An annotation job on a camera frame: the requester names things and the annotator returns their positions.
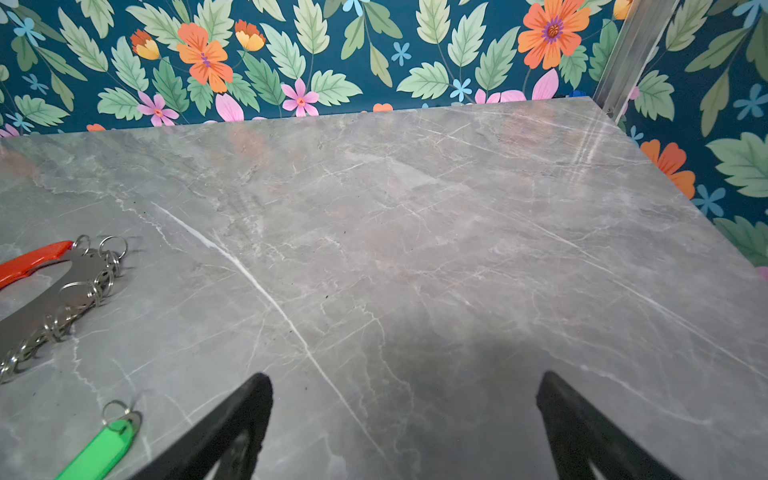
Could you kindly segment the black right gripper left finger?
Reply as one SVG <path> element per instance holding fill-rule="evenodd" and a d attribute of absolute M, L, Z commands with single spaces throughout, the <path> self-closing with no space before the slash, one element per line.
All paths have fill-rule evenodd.
<path fill-rule="evenodd" d="M 135 479 L 249 479 L 273 407 L 273 385 L 256 373 L 235 389 Z"/>

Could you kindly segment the green key tag with ring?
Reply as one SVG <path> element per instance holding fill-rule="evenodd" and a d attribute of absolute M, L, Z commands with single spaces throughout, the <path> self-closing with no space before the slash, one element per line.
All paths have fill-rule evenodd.
<path fill-rule="evenodd" d="M 102 408 L 102 428 L 56 477 L 56 480 L 101 480 L 131 449 L 142 415 L 120 400 Z"/>

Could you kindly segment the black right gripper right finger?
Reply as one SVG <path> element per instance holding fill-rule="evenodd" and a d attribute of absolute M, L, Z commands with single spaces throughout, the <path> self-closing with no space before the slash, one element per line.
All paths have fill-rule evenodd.
<path fill-rule="evenodd" d="M 536 394 L 560 479 L 677 479 L 553 371 Z"/>

